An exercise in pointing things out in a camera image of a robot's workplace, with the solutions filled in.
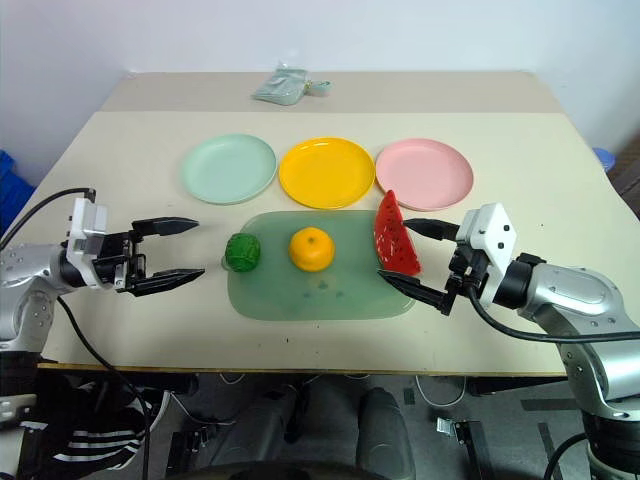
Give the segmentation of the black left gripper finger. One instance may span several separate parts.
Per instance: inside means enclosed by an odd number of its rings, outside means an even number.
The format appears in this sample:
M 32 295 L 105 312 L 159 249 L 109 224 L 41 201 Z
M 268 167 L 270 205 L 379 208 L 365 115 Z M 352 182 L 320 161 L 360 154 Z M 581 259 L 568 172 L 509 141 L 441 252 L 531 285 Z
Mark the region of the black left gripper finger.
M 200 269 L 171 269 L 153 273 L 151 276 L 136 272 L 125 279 L 123 287 L 118 288 L 119 293 L 130 293 L 135 297 L 142 297 L 162 293 L 186 285 L 205 273 Z
M 132 222 L 132 230 L 140 237 L 175 235 L 198 226 L 197 220 L 185 217 L 157 217 Z

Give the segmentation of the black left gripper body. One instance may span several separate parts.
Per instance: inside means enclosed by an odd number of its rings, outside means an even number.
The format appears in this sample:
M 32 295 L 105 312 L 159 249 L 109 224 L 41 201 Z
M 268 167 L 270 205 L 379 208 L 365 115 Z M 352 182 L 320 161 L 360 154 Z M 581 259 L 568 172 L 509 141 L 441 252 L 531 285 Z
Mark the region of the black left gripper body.
M 135 230 L 106 235 L 93 261 L 99 280 L 119 293 L 147 295 L 146 256 L 139 252 L 143 236 Z

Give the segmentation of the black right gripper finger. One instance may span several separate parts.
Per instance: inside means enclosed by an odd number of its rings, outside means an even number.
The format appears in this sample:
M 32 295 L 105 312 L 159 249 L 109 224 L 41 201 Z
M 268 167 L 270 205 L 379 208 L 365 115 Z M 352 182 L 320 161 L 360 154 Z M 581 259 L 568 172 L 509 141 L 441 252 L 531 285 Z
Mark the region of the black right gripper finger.
M 438 241 L 455 241 L 459 230 L 457 224 L 437 219 L 407 219 L 403 221 L 403 225 L 424 237 Z
M 403 295 L 434 307 L 441 314 L 448 316 L 459 293 L 459 282 L 449 279 L 444 291 L 423 285 L 416 277 L 399 272 L 379 270 L 378 274 Z

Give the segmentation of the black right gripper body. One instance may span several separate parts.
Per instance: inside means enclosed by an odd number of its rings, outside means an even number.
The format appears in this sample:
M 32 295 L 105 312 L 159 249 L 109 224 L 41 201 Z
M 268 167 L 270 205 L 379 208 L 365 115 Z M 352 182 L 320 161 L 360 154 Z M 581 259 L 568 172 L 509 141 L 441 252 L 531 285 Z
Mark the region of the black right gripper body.
M 467 288 L 471 288 L 477 300 L 487 282 L 490 259 L 482 249 L 457 241 L 449 263 L 449 277 L 445 284 L 445 300 L 454 301 L 458 296 L 469 297 Z

